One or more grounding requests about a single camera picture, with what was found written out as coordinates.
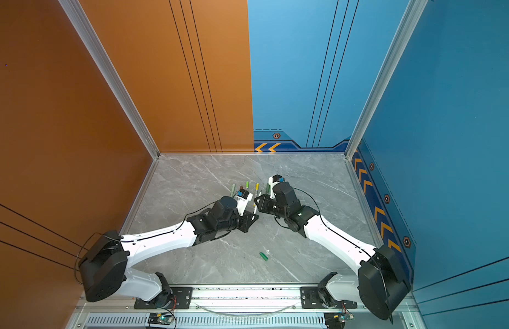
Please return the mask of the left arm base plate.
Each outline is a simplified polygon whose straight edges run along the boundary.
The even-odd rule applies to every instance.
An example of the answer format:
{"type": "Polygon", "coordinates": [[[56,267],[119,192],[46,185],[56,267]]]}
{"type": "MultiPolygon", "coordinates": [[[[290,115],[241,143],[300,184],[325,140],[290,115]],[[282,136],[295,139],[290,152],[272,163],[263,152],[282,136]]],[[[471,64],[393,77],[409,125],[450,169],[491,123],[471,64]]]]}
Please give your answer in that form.
{"type": "Polygon", "coordinates": [[[193,288],[192,287],[174,287],[167,291],[162,291],[151,301],[143,301],[139,298],[135,300],[134,309],[167,309],[167,310],[186,310],[190,308],[193,288]]]}

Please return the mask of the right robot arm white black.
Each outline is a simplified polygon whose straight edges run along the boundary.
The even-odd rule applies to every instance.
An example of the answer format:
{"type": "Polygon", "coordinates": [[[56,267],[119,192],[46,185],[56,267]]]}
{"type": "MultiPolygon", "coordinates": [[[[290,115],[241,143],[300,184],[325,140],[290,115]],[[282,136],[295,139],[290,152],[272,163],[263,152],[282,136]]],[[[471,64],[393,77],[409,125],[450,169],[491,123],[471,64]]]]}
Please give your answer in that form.
{"type": "Polygon", "coordinates": [[[376,248],[334,226],[319,206],[306,206],[288,182],[274,182],[268,194],[255,199],[260,212],[283,219],[287,227],[314,241],[347,264],[354,280],[331,272],[318,283],[318,298],[327,308],[339,308],[345,301],[360,302],[369,312],[389,320],[411,291],[411,284],[394,250],[376,248]]]}

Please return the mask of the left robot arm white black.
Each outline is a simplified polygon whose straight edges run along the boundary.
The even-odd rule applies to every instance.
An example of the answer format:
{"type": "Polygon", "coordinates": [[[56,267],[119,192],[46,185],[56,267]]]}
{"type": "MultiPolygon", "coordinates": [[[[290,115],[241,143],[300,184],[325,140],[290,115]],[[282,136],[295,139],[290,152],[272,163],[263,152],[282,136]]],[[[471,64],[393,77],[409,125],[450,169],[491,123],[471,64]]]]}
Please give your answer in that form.
{"type": "Polygon", "coordinates": [[[166,277],[135,269],[152,257],[214,241],[239,230],[247,233],[259,216],[247,210],[248,201],[224,196],[186,215],[173,226],[140,234],[109,231],[98,238],[76,263],[88,302],[113,295],[134,297],[148,308],[172,308],[175,292],[166,277]]]}

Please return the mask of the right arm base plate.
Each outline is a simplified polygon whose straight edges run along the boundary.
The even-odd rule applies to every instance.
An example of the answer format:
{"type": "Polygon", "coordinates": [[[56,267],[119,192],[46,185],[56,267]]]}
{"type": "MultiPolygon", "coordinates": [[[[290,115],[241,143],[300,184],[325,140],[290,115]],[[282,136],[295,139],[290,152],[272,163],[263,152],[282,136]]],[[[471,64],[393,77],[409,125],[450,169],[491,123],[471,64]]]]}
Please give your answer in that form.
{"type": "Polygon", "coordinates": [[[340,308],[340,309],[356,309],[356,302],[350,300],[335,300],[325,288],[319,287],[301,287],[302,308],[340,308]]]}

